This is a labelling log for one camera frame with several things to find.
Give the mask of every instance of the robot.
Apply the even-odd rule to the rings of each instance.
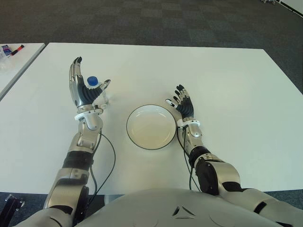
[[[89,168],[98,147],[103,110],[94,100],[108,87],[85,86],[76,58],[69,72],[75,119],[79,131],[46,198],[44,209],[17,227],[303,227],[303,210],[252,188],[242,188],[237,170],[212,154],[202,143],[200,122],[188,92],[177,86],[174,101],[166,102],[181,114],[178,138],[195,171],[200,192],[186,189],[150,189],[124,195],[87,219]]]

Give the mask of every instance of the white table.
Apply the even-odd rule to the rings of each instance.
[[[14,51],[21,44],[7,44],[11,51]],[[14,56],[6,60],[5,68],[0,68],[0,100],[5,96],[7,91],[22,75],[24,70],[32,63],[35,57],[44,48],[45,44],[23,44],[24,48]]]
[[[134,145],[126,120],[135,108],[166,105],[185,86],[202,123],[203,141],[233,164],[243,187],[303,188],[303,96],[264,50],[106,44],[48,44],[0,102],[0,191],[48,193],[77,132],[69,67],[82,56],[85,78],[111,79],[103,133],[113,142],[116,167],[101,194],[147,188],[188,188],[182,150]],[[95,155],[100,184],[113,164],[103,138]],[[89,180],[90,191],[93,184]]]

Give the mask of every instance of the white bowl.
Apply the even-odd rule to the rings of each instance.
[[[134,144],[144,149],[156,150],[172,141],[176,122],[167,109],[158,105],[143,105],[129,115],[126,130]]]

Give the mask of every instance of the black joint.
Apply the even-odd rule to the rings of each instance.
[[[196,159],[199,156],[207,153],[210,153],[210,151],[206,147],[202,147],[202,146],[195,147],[189,154],[188,162],[190,166],[194,168]]]
[[[84,185],[87,184],[88,177],[85,174],[81,175],[80,179],[73,179],[73,178],[62,178],[57,181],[56,186],[58,185]]]
[[[287,223],[283,223],[283,222],[279,222],[279,221],[276,221],[276,223],[278,223],[279,225],[283,226],[283,227],[294,227],[293,225],[291,224],[287,224]]]
[[[93,161],[93,155],[85,151],[70,151],[64,160],[62,168],[77,168],[88,170]]]
[[[77,208],[75,211],[74,224],[78,224],[79,222],[84,220],[86,215],[88,200],[89,200],[89,188],[83,186],[79,196]]]
[[[259,203],[259,205],[254,209],[254,212],[259,214],[266,205],[267,204],[265,202]]]
[[[55,205],[55,206],[51,206],[50,208],[56,208],[62,210],[66,214],[71,214],[73,210],[70,206],[65,206],[65,205]]]
[[[209,162],[199,160],[196,165],[196,175],[202,192],[210,195],[219,194],[217,173]]]
[[[243,192],[247,188],[241,188],[241,185],[238,182],[224,182],[223,187],[229,192]]]

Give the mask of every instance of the robot finger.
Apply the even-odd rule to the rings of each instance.
[[[111,81],[110,79],[107,79],[99,86],[99,88],[101,88],[101,90],[104,91],[108,87],[110,81]]]
[[[184,89],[184,87],[183,87],[182,85],[179,84],[179,86],[177,86],[177,89],[178,89],[179,91],[182,91],[182,90]]]
[[[172,102],[170,99],[165,99],[165,101],[174,108],[177,108],[179,106],[178,104]]]
[[[186,98],[189,98],[189,94],[188,94],[188,92],[187,92],[185,89],[183,89],[183,92],[184,92],[184,96],[185,96]]]
[[[184,89],[180,91],[180,94],[181,94],[181,100],[183,100],[185,98]]]
[[[178,97],[180,98],[181,94],[180,94],[177,90],[175,90],[175,93],[176,93],[176,95],[178,95]]]
[[[82,58],[78,57],[71,64],[71,67],[70,67],[70,82],[74,82],[75,77],[81,75],[81,70],[80,70],[81,61],[82,61]]]
[[[178,104],[181,104],[181,101],[180,101],[180,99],[178,99],[177,97],[173,97],[175,100],[176,100],[176,102],[178,103]]]

